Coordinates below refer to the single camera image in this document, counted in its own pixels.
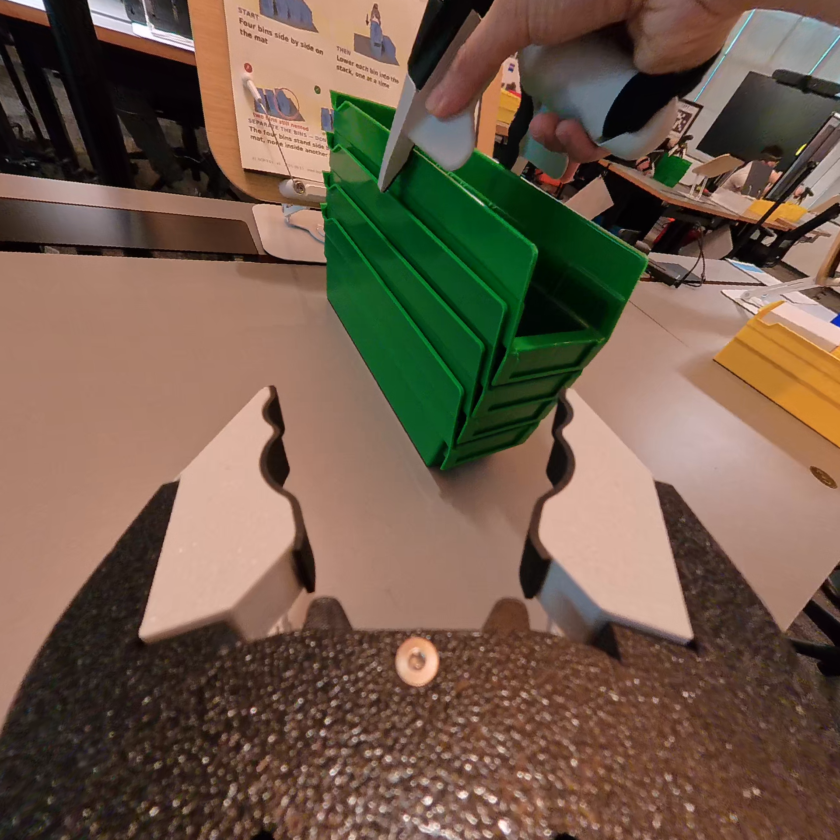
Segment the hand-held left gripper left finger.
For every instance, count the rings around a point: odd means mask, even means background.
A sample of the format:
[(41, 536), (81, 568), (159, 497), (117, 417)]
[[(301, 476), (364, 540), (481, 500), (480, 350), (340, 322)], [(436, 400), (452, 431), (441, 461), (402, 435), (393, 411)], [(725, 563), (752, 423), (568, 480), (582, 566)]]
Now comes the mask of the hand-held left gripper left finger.
[(303, 628), (314, 557), (277, 389), (261, 388), (178, 477), (139, 629), (146, 644), (221, 623), (246, 641)]

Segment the grey desk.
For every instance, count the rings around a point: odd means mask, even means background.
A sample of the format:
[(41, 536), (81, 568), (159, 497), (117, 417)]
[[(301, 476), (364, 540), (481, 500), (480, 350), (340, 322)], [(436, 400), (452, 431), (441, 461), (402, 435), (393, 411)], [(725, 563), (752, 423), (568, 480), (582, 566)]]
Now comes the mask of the grey desk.
[[(147, 500), (265, 385), (317, 594), (354, 627), (477, 629), (518, 567), (551, 420), (427, 469), (326, 299), (324, 268), (2, 253), (2, 717), (52, 627)], [(640, 282), (574, 386), (675, 487), (783, 629), (838, 563), (838, 447), (713, 357), (748, 313)]]

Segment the printed instruction sheet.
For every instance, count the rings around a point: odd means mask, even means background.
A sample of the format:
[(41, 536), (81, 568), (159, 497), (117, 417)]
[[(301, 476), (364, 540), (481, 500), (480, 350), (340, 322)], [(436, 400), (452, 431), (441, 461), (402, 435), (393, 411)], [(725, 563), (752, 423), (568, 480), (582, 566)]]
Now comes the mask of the printed instruction sheet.
[(425, 1), (225, 1), (238, 147), (251, 172), (322, 179), (332, 92), (395, 108)]

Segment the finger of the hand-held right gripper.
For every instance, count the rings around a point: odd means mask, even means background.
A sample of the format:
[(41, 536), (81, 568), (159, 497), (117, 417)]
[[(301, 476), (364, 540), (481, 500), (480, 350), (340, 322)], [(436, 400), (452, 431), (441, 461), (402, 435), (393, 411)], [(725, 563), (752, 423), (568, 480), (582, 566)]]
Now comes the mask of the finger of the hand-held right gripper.
[(385, 192), (415, 147), (439, 167), (454, 172), (476, 148), (476, 110), (480, 95), (446, 120), (427, 110), (429, 93), (451, 66), (460, 47), (478, 26), (484, 12), (425, 12), (416, 33), (378, 178)]

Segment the yellow plastic bin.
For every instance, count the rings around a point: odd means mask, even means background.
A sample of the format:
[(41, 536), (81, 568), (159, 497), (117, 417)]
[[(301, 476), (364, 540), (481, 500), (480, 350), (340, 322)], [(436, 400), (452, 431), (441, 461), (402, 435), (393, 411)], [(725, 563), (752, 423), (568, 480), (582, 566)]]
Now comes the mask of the yellow plastic bin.
[(839, 446), (839, 328), (788, 301), (761, 308), (714, 361)]

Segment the person's right hand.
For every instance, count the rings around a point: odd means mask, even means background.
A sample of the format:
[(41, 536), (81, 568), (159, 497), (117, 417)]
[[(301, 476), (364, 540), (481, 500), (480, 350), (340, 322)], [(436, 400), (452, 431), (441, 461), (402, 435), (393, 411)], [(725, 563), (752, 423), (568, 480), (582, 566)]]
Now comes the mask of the person's right hand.
[(427, 111), (449, 119), (465, 111), (501, 62), (527, 46), (556, 46), (622, 25), (634, 64), (661, 75), (714, 58), (747, 11), (769, 9), (838, 26), (837, 1), (499, 1), (458, 51), (427, 99)]

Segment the white stand base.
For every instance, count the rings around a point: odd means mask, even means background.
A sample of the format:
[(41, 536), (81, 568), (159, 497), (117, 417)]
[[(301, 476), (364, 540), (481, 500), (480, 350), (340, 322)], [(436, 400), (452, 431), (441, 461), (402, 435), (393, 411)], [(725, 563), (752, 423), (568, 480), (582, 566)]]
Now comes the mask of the white stand base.
[(325, 265), (322, 212), (296, 204), (253, 205), (262, 249), (271, 257), (296, 264)]

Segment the wooden instruction board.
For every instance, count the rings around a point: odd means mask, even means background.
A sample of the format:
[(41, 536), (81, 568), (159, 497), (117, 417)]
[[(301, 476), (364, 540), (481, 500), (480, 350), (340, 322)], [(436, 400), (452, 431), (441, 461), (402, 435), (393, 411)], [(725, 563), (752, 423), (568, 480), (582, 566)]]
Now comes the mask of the wooden instruction board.
[[(247, 197), (259, 203), (283, 203), (278, 182), (289, 176), (247, 171), (241, 164), (224, 2), (189, 2), (188, 5), (207, 133), (216, 162), (234, 187)], [(394, 109), (336, 91), (332, 92), (331, 98), (333, 94), (340, 99), (363, 100), (364, 103), (357, 104), (356, 108), (369, 113), (373, 121), (380, 124), (379, 129), (363, 130), (362, 140), (340, 141), (345, 148), (353, 149), (353, 154), (364, 163), (375, 180), (382, 165)]]

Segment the green plastic bin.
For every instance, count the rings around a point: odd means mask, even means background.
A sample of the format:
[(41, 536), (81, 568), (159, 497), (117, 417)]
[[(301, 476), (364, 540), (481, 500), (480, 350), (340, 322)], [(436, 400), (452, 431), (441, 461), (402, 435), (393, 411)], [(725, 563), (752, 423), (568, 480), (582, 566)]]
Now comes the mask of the green plastic bin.
[(452, 469), (523, 444), (539, 423), (455, 444), (463, 386), (340, 223), (324, 227), (329, 302), (425, 465)]
[(470, 308), (479, 308), (478, 317), (462, 315), (451, 302), (449, 293), (442, 296), (420, 273), (419, 268), (381, 234), (362, 212), (362, 208), (343, 189), (333, 184), (328, 189), (324, 223), (335, 219), (362, 255), (368, 260), (386, 287), (408, 316), (453, 372), (465, 391), (462, 414), (455, 424), (455, 444), (464, 445), (513, 426), (542, 421), (556, 403), (562, 375), (535, 380), (536, 396), (525, 396), (519, 385), (516, 394), (506, 394), (504, 385), (489, 384), (493, 347), (487, 339), (500, 336), (505, 304), (487, 288), (470, 269), (444, 248), (443, 280), (455, 284), (457, 292), (466, 291), (478, 300)]
[(538, 251), (424, 157), (419, 183), (380, 192), (366, 156), (331, 150), (328, 297), (395, 413), (396, 387), (459, 434), (469, 417), (545, 403), (597, 343), (532, 284)]
[(489, 383), (581, 371), (611, 337), (646, 267), (635, 248), (538, 187), (475, 151), (454, 173), (423, 152), (410, 154), (393, 184), (376, 179), (341, 140), (379, 129), (332, 94), (331, 174), (374, 227), (464, 316), (478, 303), (443, 280), (450, 255), (505, 304)]

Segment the black monitor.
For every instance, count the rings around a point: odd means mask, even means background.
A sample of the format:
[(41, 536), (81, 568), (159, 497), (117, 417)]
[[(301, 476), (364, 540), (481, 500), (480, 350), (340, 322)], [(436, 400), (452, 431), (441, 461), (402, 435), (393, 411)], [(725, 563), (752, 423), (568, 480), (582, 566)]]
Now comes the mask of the black monitor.
[(784, 69), (769, 77), (751, 71), (700, 138), (697, 151), (750, 162), (774, 146), (782, 151), (785, 169), (838, 112), (838, 97), (836, 81)]

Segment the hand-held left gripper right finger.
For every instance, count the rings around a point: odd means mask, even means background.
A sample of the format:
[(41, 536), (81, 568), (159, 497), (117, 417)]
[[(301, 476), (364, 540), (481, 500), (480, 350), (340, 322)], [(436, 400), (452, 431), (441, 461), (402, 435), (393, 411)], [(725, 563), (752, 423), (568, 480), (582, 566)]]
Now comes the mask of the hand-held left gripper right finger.
[(607, 625), (688, 645), (694, 631), (655, 480), (574, 392), (563, 392), (520, 585), (550, 633), (593, 643)]

